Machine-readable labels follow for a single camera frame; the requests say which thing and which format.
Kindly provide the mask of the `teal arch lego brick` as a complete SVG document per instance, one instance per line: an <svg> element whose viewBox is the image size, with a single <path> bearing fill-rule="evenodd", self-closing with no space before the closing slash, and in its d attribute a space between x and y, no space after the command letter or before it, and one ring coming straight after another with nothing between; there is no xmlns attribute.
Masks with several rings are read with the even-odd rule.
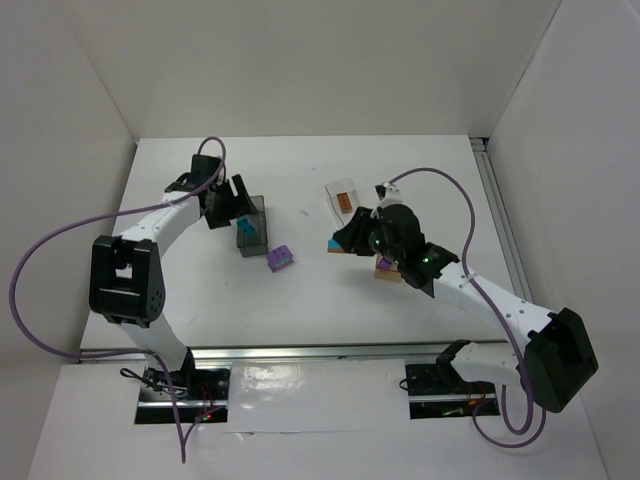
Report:
<svg viewBox="0 0 640 480"><path fill-rule="evenodd" d="M243 236L252 236L257 232L257 229L249 216L242 216L238 218L236 220L236 226L238 232Z"/></svg>

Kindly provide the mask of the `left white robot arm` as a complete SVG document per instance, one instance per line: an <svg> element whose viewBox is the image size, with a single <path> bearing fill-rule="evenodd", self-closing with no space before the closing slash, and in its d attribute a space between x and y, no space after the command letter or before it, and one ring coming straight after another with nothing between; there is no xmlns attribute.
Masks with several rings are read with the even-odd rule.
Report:
<svg viewBox="0 0 640 480"><path fill-rule="evenodd" d="M257 212L243 179L226 179L222 157L196 153L191 169L166 187L160 207L116 236L92 246L89 306L145 352L148 367L187 389L202 380L191 350L163 313L167 299L162 256L192 225L228 227Z"/></svg>

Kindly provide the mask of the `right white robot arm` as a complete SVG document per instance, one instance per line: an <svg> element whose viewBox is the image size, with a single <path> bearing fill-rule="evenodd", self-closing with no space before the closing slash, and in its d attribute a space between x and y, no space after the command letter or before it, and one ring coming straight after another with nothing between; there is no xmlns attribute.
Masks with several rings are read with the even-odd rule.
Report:
<svg viewBox="0 0 640 480"><path fill-rule="evenodd" d="M347 253L383 257L411 287L460 308L513 341L505 350L465 341L452 344L442 362L466 382L529 388L536 405L559 413L598 370L576 312L553 312L481 277L456 254L426 241L418 218L405 205L359 207L333 239Z"/></svg>

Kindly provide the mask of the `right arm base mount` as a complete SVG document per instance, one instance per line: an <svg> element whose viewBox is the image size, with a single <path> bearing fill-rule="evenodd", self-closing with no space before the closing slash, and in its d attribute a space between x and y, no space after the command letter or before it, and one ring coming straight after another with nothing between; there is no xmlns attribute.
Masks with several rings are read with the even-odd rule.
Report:
<svg viewBox="0 0 640 480"><path fill-rule="evenodd" d="M435 364L407 364L405 378L398 382L407 393L412 420L498 416L495 387L486 382L447 382Z"/></svg>

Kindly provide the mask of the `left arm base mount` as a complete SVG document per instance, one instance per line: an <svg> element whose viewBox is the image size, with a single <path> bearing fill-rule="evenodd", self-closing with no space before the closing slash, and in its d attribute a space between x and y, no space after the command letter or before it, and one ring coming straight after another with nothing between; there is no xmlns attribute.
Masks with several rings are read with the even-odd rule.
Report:
<svg viewBox="0 0 640 480"><path fill-rule="evenodd" d="M174 422L169 385L163 373L145 369L138 374L121 368L120 375L140 384L134 423L137 425L161 425ZM231 370L228 367L213 370L198 370L194 383L185 383L173 378L174 395L179 420L182 424L226 423Z"/></svg>

